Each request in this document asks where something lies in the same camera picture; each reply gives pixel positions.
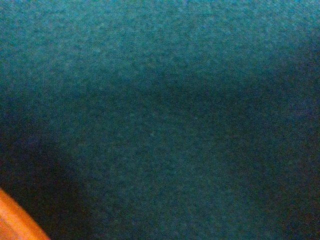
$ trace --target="felt surface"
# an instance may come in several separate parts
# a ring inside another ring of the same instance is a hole
[[[0,184],[53,239],[317,239],[318,1],[3,1]]]

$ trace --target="orange wooden edge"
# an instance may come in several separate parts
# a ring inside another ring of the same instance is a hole
[[[22,207],[1,188],[0,240],[50,240]]]

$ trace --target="orange object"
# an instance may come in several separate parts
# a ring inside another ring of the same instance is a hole
[[[50,240],[22,207],[1,188],[0,240]]]

